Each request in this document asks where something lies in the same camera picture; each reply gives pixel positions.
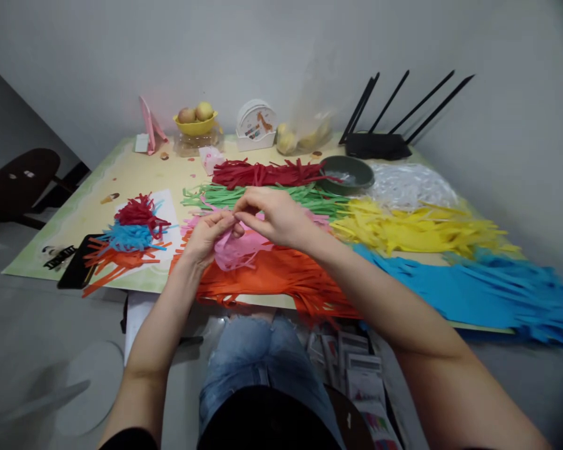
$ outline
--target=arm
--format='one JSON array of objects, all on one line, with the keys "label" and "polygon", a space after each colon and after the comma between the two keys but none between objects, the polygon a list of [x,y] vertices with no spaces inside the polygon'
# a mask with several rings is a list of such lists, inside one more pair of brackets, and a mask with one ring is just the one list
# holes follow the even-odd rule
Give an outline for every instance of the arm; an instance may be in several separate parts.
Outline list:
[{"label": "arm", "polygon": [[[265,212],[259,221],[252,214]],[[280,191],[249,189],[237,219],[316,260],[397,355],[431,448],[548,448],[452,327],[418,295],[319,230]]]},{"label": "arm", "polygon": [[236,236],[243,234],[230,212],[219,212],[204,217],[194,228],[181,259],[134,340],[99,447],[132,427],[147,430],[160,446],[173,355],[202,274],[213,262],[213,245],[232,226]]}]

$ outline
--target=finger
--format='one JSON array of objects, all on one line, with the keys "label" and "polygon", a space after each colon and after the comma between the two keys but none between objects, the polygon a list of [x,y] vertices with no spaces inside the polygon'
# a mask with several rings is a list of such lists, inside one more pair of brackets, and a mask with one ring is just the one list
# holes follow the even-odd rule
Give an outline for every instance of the finger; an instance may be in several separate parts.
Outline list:
[{"label": "finger", "polygon": [[225,216],[221,220],[219,220],[215,225],[213,225],[208,229],[207,236],[210,239],[215,240],[223,233],[225,233],[227,230],[229,230],[229,228],[231,228],[236,223],[237,220],[232,214],[230,215],[225,214]]},{"label": "finger", "polygon": [[266,205],[269,189],[265,187],[249,187],[244,195],[236,202],[233,212],[246,211],[252,215],[261,211]]},{"label": "finger", "polygon": [[242,236],[244,236],[244,229],[242,228],[242,225],[236,223],[231,230],[231,235],[234,238],[241,238]]},{"label": "finger", "polygon": [[208,216],[204,216],[201,220],[209,225],[209,227],[215,226],[221,219],[231,216],[231,211],[217,211]]},{"label": "finger", "polygon": [[248,226],[249,228],[252,228],[254,231],[262,234],[265,237],[266,237],[266,234],[268,234],[268,231],[271,230],[270,224],[262,221],[261,219],[257,219],[255,216],[253,216],[249,212],[246,212],[246,211],[236,212],[234,214],[234,217],[237,220],[244,222],[246,224],[246,226]]}]

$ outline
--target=green bowl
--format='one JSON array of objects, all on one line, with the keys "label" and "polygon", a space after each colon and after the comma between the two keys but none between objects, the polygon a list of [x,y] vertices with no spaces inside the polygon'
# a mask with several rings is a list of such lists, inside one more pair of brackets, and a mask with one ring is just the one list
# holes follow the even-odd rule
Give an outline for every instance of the green bowl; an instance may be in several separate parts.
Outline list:
[{"label": "green bowl", "polygon": [[360,159],[350,156],[328,156],[322,163],[325,163],[321,170],[322,175],[329,173],[349,174],[355,178],[350,184],[340,183],[330,179],[322,179],[317,184],[324,190],[338,195],[358,194],[362,189],[373,186],[374,175],[371,167]]}]

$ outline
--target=table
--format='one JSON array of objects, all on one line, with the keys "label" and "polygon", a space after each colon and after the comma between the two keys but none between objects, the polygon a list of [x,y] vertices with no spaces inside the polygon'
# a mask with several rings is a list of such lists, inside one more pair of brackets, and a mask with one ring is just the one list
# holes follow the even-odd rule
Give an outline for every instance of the table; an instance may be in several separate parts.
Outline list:
[{"label": "table", "polygon": [[[338,138],[339,135],[334,136],[332,142],[338,142]],[[159,151],[152,156],[133,152],[134,143],[135,137],[123,139],[14,261],[4,269],[3,274],[57,281],[62,273],[43,267],[45,260],[41,250],[45,246],[77,246],[87,234],[101,233],[108,224],[113,223],[117,205],[125,203],[126,199],[136,197],[139,193],[147,194],[169,189],[179,222],[183,223],[183,219],[189,218],[190,212],[196,208],[180,203],[183,199],[183,189],[192,189],[210,182],[210,177],[206,175],[200,163],[200,157],[195,157],[193,161],[191,158],[179,157],[173,149],[172,139],[169,143],[162,144]],[[410,163],[429,166],[414,148],[411,148],[411,151],[413,156],[409,158]],[[295,162],[298,158],[301,158],[303,163],[311,161],[309,154],[288,157],[279,154],[273,147],[239,152],[234,136],[226,136],[223,152],[227,159],[248,158],[250,163],[268,164],[271,161],[282,164],[285,159]],[[323,159],[331,155],[344,154],[344,148],[330,143],[326,148],[321,149],[321,152]],[[169,158],[161,158],[163,153],[167,153]],[[103,199],[114,193],[119,194],[118,199],[101,203]],[[394,252],[393,255],[423,264],[448,265],[442,255],[437,253]],[[146,264],[142,270],[119,277],[107,287],[160,293],[167,280],[169,265],[169,261]],[[238,297],[238,301],[259,306],[295,308],[293,299],[284,294],[242,295]],[[510,330],[488,329],[468,324],[453,323],[453,325],[460,328],[511,333]]]}]

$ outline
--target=phone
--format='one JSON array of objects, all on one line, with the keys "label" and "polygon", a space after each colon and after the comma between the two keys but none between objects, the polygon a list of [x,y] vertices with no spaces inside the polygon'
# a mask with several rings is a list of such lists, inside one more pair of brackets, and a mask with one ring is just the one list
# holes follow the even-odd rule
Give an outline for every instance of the phone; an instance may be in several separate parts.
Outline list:
[{"label": "phone", "polygon": [[86,267],[86,260],[83,257],[96,251],[88,247],[88,244],[91,244],[89,239],[100,238],[101,236],[103,235],[89,234],[83,238],[63,276],[56,285],[58,289],[83,289],[89,284],[96,266]]}]

